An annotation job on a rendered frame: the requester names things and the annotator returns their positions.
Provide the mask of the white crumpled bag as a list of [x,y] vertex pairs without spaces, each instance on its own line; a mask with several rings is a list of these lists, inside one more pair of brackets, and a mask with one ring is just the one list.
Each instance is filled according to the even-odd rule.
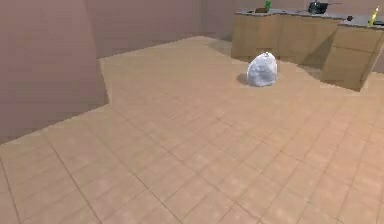
[[277,79],[277,61],[273,54],[264,52],[256,56],[248,66],[247,83],[251,86],[264,87],[273,85]]

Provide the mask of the wooden kitchen counter cabinet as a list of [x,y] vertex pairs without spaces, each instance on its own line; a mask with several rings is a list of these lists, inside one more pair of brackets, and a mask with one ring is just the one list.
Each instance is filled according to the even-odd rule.
[[328,84],[360,90],[384,51],[384,26],[365,16],[271,9],[234,16],[231,56],[251,61],[263,52],[312,67]]

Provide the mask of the black pot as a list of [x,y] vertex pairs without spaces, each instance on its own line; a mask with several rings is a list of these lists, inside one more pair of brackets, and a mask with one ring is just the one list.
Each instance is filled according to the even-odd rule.
[[325,14],[331,3],[313,1],[309,3],[308,12],[310,14]]

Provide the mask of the yellow bottle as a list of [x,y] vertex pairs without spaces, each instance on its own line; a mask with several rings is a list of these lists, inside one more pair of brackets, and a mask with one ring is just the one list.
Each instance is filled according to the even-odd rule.
[[380,6],[377,6],[375,11],[372,13],[372,16],[370,18],[370,20],[368,21],[368,26],[373,26],[375,20],[376,20],[376,17],[377,17],[377,14],[378,14],[378,11],[379,11],[379,8]]

